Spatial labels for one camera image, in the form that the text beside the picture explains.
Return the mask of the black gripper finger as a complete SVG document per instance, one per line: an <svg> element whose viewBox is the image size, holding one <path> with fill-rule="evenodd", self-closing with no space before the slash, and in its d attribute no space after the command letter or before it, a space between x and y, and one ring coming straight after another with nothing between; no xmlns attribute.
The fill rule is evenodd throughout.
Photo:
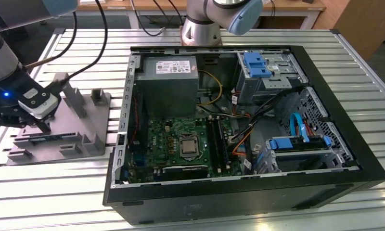
<svg viewBox="0 0 385 231"><path fill-rule="evenodd" d="M36 127L42 130L42 132L51 132L51 126L50 126L50 123L46 122L46 120L40 120L36 122Z"/></svg>

